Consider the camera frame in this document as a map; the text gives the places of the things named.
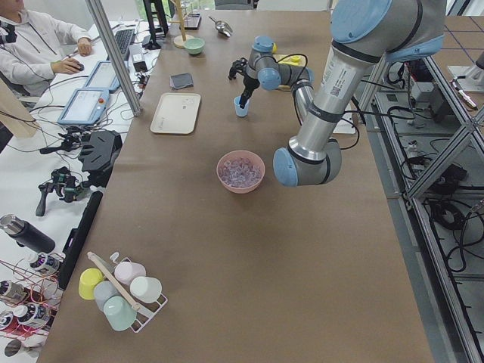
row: red can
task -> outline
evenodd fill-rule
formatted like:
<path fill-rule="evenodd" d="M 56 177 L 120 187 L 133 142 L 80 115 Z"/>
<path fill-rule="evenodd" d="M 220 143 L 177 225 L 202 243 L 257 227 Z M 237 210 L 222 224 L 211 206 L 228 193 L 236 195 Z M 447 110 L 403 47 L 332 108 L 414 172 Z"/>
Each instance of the red can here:
<path fill-rule="evenodd" d="M 0 333 L 12 334 L 25 338 L 32 335 L 32 333 L 27 331 L 23 325 L 19 324 L 14 313 L 9 312 L 8 310 L 0 313 Z"/>

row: sleeve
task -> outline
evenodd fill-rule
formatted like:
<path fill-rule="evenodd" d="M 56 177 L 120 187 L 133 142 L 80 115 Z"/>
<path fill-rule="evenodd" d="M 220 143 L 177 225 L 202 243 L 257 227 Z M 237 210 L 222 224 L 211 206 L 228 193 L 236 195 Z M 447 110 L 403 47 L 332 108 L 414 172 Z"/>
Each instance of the sleeve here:
<path fill-rule="evenodd" d="M 50 64 L 29 64 L 19 60 L 15 55 L 0 48 L 0 72 L 17 85 L 32 85 L 54 78 Z"/>
<path fill-rule="evenodd" d="M 54 19 L 50 15 L 48 15 L 48 17 L 50 18 L 49 20 L 51 21 L 52 29 L 54 29 L 55 35 L 59 39 L 59 42 L 63 45 L 76 44 L 81 38 L 91 38 L 87 30 L 77 26 L 76 24 L 66 23 L 62 20 Z"/>

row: pink bowl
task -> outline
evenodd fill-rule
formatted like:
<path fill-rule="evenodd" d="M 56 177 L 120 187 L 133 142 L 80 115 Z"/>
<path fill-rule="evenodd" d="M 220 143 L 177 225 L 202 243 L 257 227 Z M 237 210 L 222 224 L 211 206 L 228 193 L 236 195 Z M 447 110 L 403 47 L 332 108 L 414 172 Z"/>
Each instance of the pink bowl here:
<path fill-rule="evenodd" d="M 259 170 L 260 170 L 260 180 L 258 180 L 255 184 L 252 184 L 249 187 L 244 187 L 244 188 L 232 187 L 232 186 L 228 185 L 227 183 L 225 183 L 222 180 L 222 177 L 220 176 L 222 169 L 224 167 L 224 163 L 226 161 L 233 161 L 233 160 L 240 159 L 240 158 L 249 159 L 250 162 L 255 167 L 259 167 Z M 217 163 L 217 170 L 216 171 L 217 171 L 217 176 L 219 177 L 219 181 L 222 183 L 222 185 L 226 189 L 228 189 L 229 191 L 232 191 L 234 193 L 237 193 L 237 194 L 245 194 L 245 193 L 249 193 L 250 191 L 253 191 L 254 189 L 256 189 L 260 185 L 261 181 L 264 179 L 265 165 L 264 165 L 264 162 L 262 161 L 262 159 L 259 157 L 259 155 L 255 154 L 251 151 L 247 151 L 247 150 L 236 150 L 236 151 L 231 151 L 230 153 L 224 155 L 219 160 L 219 162 Z"/>

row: white hoodie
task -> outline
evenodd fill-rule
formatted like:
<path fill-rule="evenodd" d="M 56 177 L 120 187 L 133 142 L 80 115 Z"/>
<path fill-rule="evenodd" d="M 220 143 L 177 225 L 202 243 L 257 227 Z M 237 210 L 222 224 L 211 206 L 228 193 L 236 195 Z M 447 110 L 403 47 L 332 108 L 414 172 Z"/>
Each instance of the white hoodie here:
<path fill-rule="evenodd" d="M 24 9 L 20 16 L 20 23 L 0 17 L 0 21 L 14 25 L 17 34 L 15 43 L 0 46 L 0 72 L 10 82 L 23 85 L 32 96 L 40 96 L 48 87 L 48 80 L 54 78 L 51 62 L 64 58 L 61 45 L 90 37 L 77 25 L 49 14 Z"/>

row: green bowl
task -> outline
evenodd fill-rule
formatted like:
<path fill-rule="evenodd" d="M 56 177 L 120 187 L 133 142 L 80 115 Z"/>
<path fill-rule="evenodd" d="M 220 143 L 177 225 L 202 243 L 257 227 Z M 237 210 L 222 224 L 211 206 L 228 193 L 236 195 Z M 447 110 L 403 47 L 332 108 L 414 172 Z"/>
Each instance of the green bowl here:
<path fill-rule="evenodd" d="M 205 41 L 201 38 L 190 38 L 185 42 L 185 49 L 189 54 L 200 54 L 205 46 Z"/>

